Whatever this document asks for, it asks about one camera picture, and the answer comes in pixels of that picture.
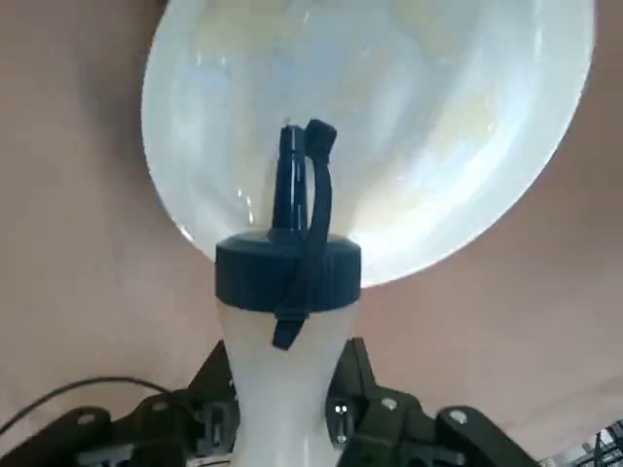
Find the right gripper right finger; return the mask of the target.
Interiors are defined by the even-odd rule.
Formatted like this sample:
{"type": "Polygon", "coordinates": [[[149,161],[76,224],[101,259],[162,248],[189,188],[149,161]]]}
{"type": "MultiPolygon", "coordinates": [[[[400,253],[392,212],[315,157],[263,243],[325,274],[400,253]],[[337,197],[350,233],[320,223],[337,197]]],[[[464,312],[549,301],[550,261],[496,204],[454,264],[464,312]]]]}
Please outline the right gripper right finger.
{"type": "Polygon", "coordinates": [[[410,393],[379,385],[362,338],[347,341],[326,398],[339,466],[536,466],[482,412],[450,406],[427,414],[410,393]]]}

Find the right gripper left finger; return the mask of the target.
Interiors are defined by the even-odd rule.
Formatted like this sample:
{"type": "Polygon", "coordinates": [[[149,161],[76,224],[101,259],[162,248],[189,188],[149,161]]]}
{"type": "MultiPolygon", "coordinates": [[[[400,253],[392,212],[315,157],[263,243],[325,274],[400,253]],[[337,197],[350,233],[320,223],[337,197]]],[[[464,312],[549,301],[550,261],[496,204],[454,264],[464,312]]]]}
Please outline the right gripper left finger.
{"type": "Polygon", "coordinates": [[[1,456],[3,466],[186,466],[233,451],[237,393],[218,342],[188,386],[156,393],[121,418],[73,409],[1,456]]]}

